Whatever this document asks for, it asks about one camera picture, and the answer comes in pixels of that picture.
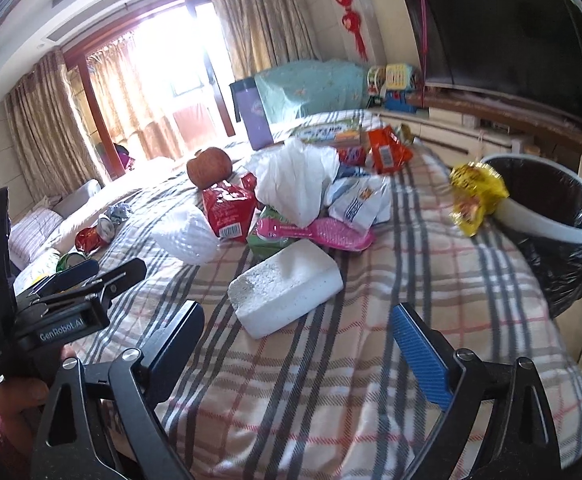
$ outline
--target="beige curtain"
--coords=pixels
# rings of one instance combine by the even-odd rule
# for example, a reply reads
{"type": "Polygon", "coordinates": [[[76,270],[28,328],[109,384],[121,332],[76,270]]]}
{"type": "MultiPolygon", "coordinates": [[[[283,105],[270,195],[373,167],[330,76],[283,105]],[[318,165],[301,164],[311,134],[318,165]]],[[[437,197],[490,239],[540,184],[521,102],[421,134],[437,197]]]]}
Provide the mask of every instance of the beige curtain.
{"type": "Polygon", "coordinates": [[[44,56],[5,98],[22,174],[33,199],[62,195],[92,178],[110,179],[87,139],[59,50],[44,56]]]}
{"type": "Polygon", "coordinates": [[[133,34],[126,34],[88,58],[91,81],[113,142],[136,159],[188,153],[177,126],[142,83],[133,34]]]}
{"type": "Polygon", "coordinates": [[[299,59],[315,59],[298,0],[212,0],[235,79],[299,59]]]}

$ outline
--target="orange package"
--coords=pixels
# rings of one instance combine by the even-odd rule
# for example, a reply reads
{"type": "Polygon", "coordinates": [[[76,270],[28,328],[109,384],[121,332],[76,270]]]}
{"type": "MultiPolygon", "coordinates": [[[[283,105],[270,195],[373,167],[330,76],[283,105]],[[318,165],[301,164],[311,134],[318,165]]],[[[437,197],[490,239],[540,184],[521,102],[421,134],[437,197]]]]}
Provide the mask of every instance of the orange package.
{"type": "Polygon", "coordinates": [[[413,158],[413,152],[398,140],[390,126],[380,130],[372,130],[368,135],[373,163],[378,173],[399,171],[406,162],[413,158]]]}

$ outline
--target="black garbage bag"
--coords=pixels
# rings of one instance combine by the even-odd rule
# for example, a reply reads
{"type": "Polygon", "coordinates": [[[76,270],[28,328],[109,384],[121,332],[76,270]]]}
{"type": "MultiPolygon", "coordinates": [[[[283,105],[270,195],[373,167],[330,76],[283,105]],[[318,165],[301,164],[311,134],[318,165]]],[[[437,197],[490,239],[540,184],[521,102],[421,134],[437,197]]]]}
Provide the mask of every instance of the black garbage bag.
{"type": "Polygon", "coordinates": [[[498,225],[531,267],[549,304],[551,319],[582,298],[582,244],[533,237],[498,225]]]}
{"type": "MultiPolygon", "coordinates": [[[[503,156],[488,163],[502,176],[510,198],[561,224],[582,229],[582,185],[540,160],[503,156]]],[[[498,222],[520,249],[540,283],[551,317],[582,298],[582,244],[527,235],[498,222]]]]}

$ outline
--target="tv stand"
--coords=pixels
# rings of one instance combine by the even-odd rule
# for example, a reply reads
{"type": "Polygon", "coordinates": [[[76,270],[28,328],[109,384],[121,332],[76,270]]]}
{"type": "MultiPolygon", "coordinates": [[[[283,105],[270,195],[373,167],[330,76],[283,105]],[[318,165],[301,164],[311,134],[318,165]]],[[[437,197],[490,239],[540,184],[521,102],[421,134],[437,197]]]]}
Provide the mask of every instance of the tv stand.
{"type": "MultiPolygon", "coordinates": [[[[421,106],[421,94],[411,94],[407,102],[421,106]]],[[[582,155],[582,122],[532,110],[522,104],[514,104],[511,99],[486,97],[472,92],[427,90],[424,93],[424,107],[441,108],[506,124],[521,133],[555,142],[582,155]]]]}

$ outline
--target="blue gripper pad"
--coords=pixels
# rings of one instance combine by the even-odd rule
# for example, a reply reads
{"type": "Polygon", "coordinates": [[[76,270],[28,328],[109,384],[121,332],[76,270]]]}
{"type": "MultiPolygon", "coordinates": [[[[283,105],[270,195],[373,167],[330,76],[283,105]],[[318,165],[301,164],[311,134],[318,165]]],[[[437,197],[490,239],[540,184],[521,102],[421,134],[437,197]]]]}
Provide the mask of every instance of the blue gripper pad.
{"type": "Polygon", "coordinates": [[[449,370],[404,307],[391,311],[393,338],[415,374],[426,400],[445,412],[453,398],[448,386],[449,370]]]}

